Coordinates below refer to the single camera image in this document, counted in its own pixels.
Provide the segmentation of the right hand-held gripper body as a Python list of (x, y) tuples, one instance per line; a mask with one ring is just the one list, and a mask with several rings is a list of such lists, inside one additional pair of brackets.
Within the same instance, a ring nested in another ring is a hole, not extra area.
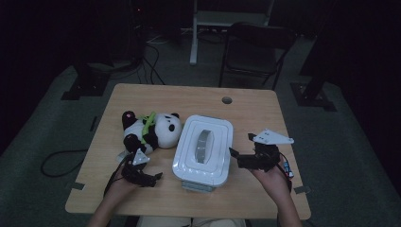
[(264, 129), (253, 139), (254, 154), (239, 154), (239, 168), (270, 170), (280, 162), (278, 145), (291, 145), (294, 140), (278, 132)]

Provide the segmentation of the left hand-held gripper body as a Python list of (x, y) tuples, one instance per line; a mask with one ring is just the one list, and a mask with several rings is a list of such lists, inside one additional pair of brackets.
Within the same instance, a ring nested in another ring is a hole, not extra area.
[(141, 149), (130, 153), (123, 160), (122, 176), (130, 183), (140, 186), (145, 182), (155, 181), (153, 175), (148, 175), (143, 171), (149, 161), (149, 157)]

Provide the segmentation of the white container lid grey handle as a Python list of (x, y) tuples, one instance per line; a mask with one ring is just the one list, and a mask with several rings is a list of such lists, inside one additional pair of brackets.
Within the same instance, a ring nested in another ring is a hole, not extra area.
[(234, 129), (228, 120), (191, 115), (184, 123), (172, 170), (181, 181), (226, 183)]

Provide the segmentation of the clear plastic storage container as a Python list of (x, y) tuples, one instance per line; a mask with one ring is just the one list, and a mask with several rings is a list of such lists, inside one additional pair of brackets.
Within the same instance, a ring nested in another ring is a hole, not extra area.
[(213, 192), (217, 188), (217, 186), (210, 183), (199, 183), (182, 180), (182, 188), (201, 193), (210, 193)]

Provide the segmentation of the panda plush toy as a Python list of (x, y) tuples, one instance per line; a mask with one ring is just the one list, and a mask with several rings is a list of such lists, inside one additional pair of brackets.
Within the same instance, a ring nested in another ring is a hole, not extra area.
[(136, 117), (133, 111), (122, 114), (123, 144), (130, 153), (145, 154), (157, 148), (173, 148), (178, 144), (183, 125), (177, 113), (155, 113)]

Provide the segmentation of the person's left hand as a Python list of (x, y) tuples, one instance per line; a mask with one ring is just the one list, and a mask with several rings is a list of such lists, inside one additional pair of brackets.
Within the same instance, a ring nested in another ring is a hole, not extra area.
[(112, 180), (107, 195), (125, 197), (136, 188), (138, 188), (137, 184), (130, 183), (124, 177), (118, 177), (116, 180)]

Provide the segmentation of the person's right hand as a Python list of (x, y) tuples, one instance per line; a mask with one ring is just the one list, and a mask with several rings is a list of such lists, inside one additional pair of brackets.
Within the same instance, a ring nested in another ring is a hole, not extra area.
[(253, 169), (251, 173), (262, 184), (265, 191), (277, 204), (284, 204), (290, 199), (286, 175), (279, 166), (275, 166), (269, 171)]

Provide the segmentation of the colourful puzzle cube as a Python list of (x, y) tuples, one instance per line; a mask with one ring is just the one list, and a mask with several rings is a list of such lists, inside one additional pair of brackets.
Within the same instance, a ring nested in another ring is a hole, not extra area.
[(284, 161), (283, 166), (284, 166), (284, 170), (285, 170), (285, 173), (286, 173), (287, 177), (291, 180), (294, 177), (294, 174), (293, 174), (293, 172), (291, 170), (289, 162), (288, 161)]

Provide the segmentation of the person's legs in light trousers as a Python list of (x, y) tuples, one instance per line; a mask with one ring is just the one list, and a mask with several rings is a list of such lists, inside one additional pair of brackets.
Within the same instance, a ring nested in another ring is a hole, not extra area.
[(242, 218), (140, 217), (136, 227), (246, 227)]

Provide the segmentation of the black stand with square base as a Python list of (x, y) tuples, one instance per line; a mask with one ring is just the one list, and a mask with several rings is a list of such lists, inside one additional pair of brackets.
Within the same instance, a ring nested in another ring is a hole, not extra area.
[(79, 100), (82, 96), (103, 96), (110, 75), (94, 71), (85, 62), (73, 64), (77, 77), (69, 91), (61, 96), (61, 100)]
[(330, 101), (323, 91), (323, 85), (330, 76), (329, 59), (331, 53), (324, 44), (327, 42), (325, 27), (330, 22), (331, 14), (338, 0), (324, 0), (323, 8), (318, 22), (319, 30), (316, 34), (316, 41), (312, 46), (305, 63), (301, 69), (301, 73), (310, 74), (311, 80), (308, 84), (301, 82), (293, 82), (290, 84), (292, 93), (299, 106), (302, 107), (319, 107), (326, 112), (335, 112), (337, 109), (332, 101)]

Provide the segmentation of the black folding chair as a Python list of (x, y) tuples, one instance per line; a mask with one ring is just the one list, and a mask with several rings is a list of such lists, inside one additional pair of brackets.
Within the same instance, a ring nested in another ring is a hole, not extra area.
[(275, 90), (285, 57), (296, 40), (296, 32), (287, 27), (232, 24), (224, 40), (218, 86), (225, 73), (264, 78), (263, 85), (274, 76), (271, 89)]

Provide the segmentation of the white metal desk frame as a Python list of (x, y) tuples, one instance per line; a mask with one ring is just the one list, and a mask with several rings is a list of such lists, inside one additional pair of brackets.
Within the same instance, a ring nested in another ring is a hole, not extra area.
[(224, 27), (230, 26), (236, 22), (250, 22), (267, 26), (270, 21), (274, 2), (275, 0), (268, 0), (268, 4), (264, 12), (256, 13), (198, 10), (198, 0), (193, 0), (192, 44), (189, 56), (189, 64), (197, 64), (199, 26)]

